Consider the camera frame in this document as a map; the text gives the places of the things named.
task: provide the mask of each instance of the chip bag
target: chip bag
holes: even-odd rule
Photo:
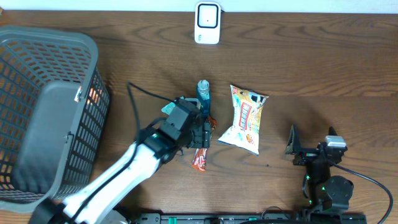
[[[218,141],[242,147],[258,156],[261,111],[268,96],[232,85],[231,92],[234,106],[233,125]]]

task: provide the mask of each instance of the basket mesh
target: basket mesh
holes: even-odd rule
[[[0,200],[30,203],[45,194],[21,186],[13,178],[25,132],[45,85],[50,82],[83,83],[86,76],[91,79],[90,92],[84,99],[78,132],[72,133],[75,137],[68,164],[54,197],[72,194],[88,183],[109,95],[97,69],[93,76],[87,74],[89,64],[96,63],[91,62],[90,50],[81,43],[73,45],[64,40],[61,43],[29,39],[0,43]]]

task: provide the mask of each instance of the plastic bottle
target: plastic bottle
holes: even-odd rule
[[[197,98],[201,103],[200,110],[203,116],[207,118],[210,114],[210,85],[206,80],[200,80],[197,86]]]

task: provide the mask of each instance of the white device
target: white device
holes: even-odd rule
[[[199,2],[195,10],[195,42],[217,44],[220,27],[221,6],[215,2]]]

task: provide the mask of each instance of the gray plastic basket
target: gray plastic basket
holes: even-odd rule
[[[88,183],[109,95],[83,34],[9,26],[0,41],[0,209],[31,212]]]

